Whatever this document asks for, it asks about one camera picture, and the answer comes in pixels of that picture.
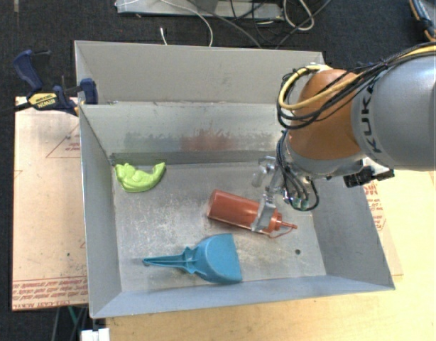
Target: blue funnel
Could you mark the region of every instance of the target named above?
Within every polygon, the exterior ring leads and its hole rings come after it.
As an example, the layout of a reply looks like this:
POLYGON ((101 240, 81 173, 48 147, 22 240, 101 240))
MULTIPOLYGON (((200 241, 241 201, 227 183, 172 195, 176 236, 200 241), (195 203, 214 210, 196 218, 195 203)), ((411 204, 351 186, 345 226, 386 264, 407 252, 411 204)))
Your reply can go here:
POLYGON ((178 255, 155 256, 143 260, 146 265, 181 268, 212 283, 241 281, 239 256, 232 234, 220 234, 202 240, 193 249, 186 247, 178 255))

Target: blue clamp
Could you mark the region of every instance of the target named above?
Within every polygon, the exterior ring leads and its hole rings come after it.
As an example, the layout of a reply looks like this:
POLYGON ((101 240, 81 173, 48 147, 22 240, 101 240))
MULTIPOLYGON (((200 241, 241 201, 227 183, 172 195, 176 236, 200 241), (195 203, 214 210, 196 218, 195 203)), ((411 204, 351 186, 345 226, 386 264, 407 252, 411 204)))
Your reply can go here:
MULTIPOLYGON (((43 55, 42 59, 46 60, 49 59, 50 52, 37 53, 37 55, 43 55)), ((35 56, 29 49, 19 53, 13 60, 16 73, 31 87, 31 91, 26 96, 29 103, 27 107, 34 107, 37 110, 58 110, 77 116, 77 105, 70 99, 70 96, 80 91, 84 92, 87 104, 98 103, 97 88, 91 78, 83 79, 80 86, 68 90, 63 86, 54 85, 50 91, 45 92, 43 90, 44 83, 33 66, 32 58, 35 56)))

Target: yellow cable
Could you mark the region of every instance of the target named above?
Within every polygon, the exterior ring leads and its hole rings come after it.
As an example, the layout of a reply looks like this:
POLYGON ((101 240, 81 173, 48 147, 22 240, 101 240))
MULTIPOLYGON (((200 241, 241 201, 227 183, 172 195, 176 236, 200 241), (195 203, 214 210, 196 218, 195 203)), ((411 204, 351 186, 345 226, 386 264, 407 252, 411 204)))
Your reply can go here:
MULTIPOLYGON (((436 52, 436 45, 415 49, 412 52, 409 52, 409 53, 406 53, 405 55, 400 56, 400 58, 408 57, 409 55, 415 55, 415 54, 421 54, 421 53, 427 53, 427 52, 436 52)), ((327 65, 311 65, 311 66, 307 66, 304 68, 300 68, 294 75, 289 77, 289 79, 286 81, 286 83, 281 88, 280 94, 278 96, 278 103, 279 103, 280 107, 287 109, 287 110, 290 110, 290 111, 302 109, 303 107, 306 107, 307 105, 312 104, 313 102, 316 102, 317 100, 322 99, 323 97, 325 97, 329 94, 332 94, 333 92, 336 92, 336 91, 340 90, 341 88, 346 87, 347 85, 350 85, 353 81, 357 80, 364 73, 364 72, 361 72, 358 75, 354 76, 353 78, 350 78, 346 81, 343 81, 342 83, 340 83, 338 85, 332 86, 328 90, 325 90, 324 92, 321 92, 320 94, 316 94, 315 96, 312 96, 309 99, 306 99, 305 101, 298 102, 296 104, 286 104, 284 102, 284 96, 285 96, 286 92, 288 91, 288 88, 292 85, 292 83, 294 83, 294 81, 296 81, 298 78, 300 78, 301 75, 303 73, 305 73, 308 69, 313 70, 313 71, 318 71, 321 69, 329 70, 331 68, 327 65)))

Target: orange bottle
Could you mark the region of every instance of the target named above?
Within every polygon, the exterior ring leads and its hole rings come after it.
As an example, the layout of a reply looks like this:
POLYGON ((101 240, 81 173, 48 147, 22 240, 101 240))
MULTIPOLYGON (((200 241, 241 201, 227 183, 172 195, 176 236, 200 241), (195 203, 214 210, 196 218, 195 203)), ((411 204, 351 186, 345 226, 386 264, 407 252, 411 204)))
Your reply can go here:
MULTIPOLYGON (((251 229, 251 224, 258 214, 258 208, 259 203, 256 201, 221 190, 214 190, 209 199, 207 217, 211 220, 251 229)), ((278 231, 281 226, 297 229, 297 225, 283 222, 282 214, 275 209, 270 223, 262 232, 270 234, 272 231, 278 231)))

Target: metal tray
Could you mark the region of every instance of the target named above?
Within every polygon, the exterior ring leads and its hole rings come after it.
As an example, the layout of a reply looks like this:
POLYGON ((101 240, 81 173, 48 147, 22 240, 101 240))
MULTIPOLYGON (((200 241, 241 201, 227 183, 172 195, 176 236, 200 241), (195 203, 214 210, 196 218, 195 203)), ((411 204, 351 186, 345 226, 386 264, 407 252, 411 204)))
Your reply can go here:
MULTIPOLYGON (((317 62, 317 53, 280 55, 278 51, 90 42, 77 42, 76 49, 78 80, 85 75, 94 78, 101 99, 98 105, 80 107, 89 307, 93 318, 393 289, 364 192, 346 188, 340 178, 318 181, 321 204, 314 212, 295 212, 278 201, 283 219, 296 223, 298 229, 277 239, 205 216, 215 188, 259 200, 261 189, 251 186, 251 178, 258 158, 273 155, 280 136, 272 103, 278 81, 289 71, 289 65, 317 62), (264 75, 262 71, 261 78, 251 83, 251 94, 236 88, 241 95, 230 95, 229 86, 222 85, 222 90, 216 86, 214 95, 205 96, 205 92, 197 91, 207 91, 207 85, 192 90, 180 81, 178 90, 167 91, 162 86, 165 77, 156 74, 161 66, 174 64, 176 67, 169 70, 178 69, 188 60, 193 80, 204 74, 207 62, 217 64, 216 59, 221 59, 217 52, 227 60, 220 62, 219 69, 210 70, 214 76, 209 80, 213 82, 222 82, 242 53, 250 72, 251 62, 266 60, 267 70, 276 70, 278 78, 273 79, 273 72, 264 75), (165 54, 177 55, 178 61, 165 61, 165 54), (110 67, 104 67, 109 55, 115 59, 115 75, 111 75, 110 67), (159 58, 151 76, 144 76, 140 85, 133 79, 145 68, 132 61, 135 55, 142 61, 159 58), (280 58, 280 66, 275 58, 280 58), (127 75, 121 71, 122 60, 127 64, 127 75), (130 87, 128 99, 117 95, 110 82, 121 90, 130 87), (269 82, 274 87, 268 88, 269 82), (127 193, 116 182, 116 163, 129 162, 144 169, 160 161, 166 162, 167 170, 152 190, 127 193), (177 254, 187 245, 223 232, 234 235, 244 279, 241 283, 216 285, 175 269, 142 264, 143 257, 177 254)), ((249 76, 242 74, 236 79, 229 75, 232 82, 228 84, 245 87, 249 76)), ((199 87, 202 83, 191 85, 199 87)))

